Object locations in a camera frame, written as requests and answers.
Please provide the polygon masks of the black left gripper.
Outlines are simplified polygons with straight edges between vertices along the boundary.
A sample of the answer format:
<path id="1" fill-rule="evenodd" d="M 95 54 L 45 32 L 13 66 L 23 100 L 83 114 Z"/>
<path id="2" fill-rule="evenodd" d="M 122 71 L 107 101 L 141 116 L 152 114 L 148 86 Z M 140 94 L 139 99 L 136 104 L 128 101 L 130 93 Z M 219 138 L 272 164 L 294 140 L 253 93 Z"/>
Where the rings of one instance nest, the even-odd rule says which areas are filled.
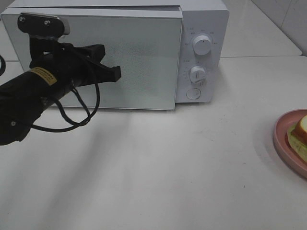
<path id="1" fill-rule="evenodd" d="M 42 67 L 60 80 L 76 80 L 79 86 L 94 84 L 90 68 L 84 62 L 86 58 L 100 63 L 106 54 L 105 46 L 101 44 L 75 47 L 71 43 L 34 37 L 30 37 L 29 50 L 32 59 L 29 68 Z M 117 82 L 121 78 L 120 66 L 110 68 L 102 64 L 91 64 L 91 67 L 97 82 Z"/>

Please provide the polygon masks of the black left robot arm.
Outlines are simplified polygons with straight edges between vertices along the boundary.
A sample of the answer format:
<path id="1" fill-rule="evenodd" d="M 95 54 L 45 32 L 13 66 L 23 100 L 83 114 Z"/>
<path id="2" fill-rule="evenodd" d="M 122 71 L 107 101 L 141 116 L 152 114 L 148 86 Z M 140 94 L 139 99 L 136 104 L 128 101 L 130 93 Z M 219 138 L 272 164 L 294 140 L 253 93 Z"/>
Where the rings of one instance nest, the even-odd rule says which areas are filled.
<path id="1" fill-rule="evenodd" d="M 101 64 L 103 45 L 74 47 L 70 43 L 30 38 L 30 69 L 0 86 L 0 144 L 22 141 L 30 129 L 63 133 L 89 123 L 100 104 L 99 84 L 117 82 L 119 66 Z M 64 111 L 60 99 L 72 92 L 87 117 L 74 121 Z M 55 104 L 67 128 L 47 128 L 34 122 Z"/>

